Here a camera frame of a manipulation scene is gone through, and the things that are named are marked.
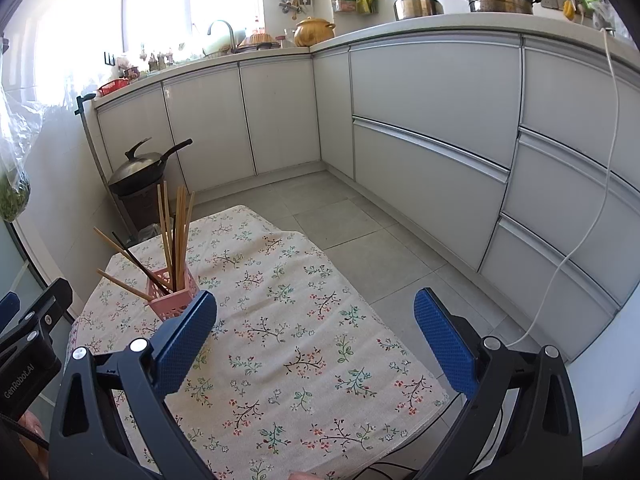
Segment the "person's left hand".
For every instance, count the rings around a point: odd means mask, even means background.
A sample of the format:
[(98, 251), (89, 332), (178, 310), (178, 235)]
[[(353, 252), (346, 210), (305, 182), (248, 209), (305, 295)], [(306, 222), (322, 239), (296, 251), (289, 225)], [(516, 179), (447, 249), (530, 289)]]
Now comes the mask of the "person's left hand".
[(28, 437), (21, 437), (21, 444), (37, 463), (43, 478), (49, 478), (49, 452), (35, 440), (35, 437), (43, 440), (46, 435), (39, 418), (31, 411), (26, 411), (18, 421), (21, 427), (28, 432)]

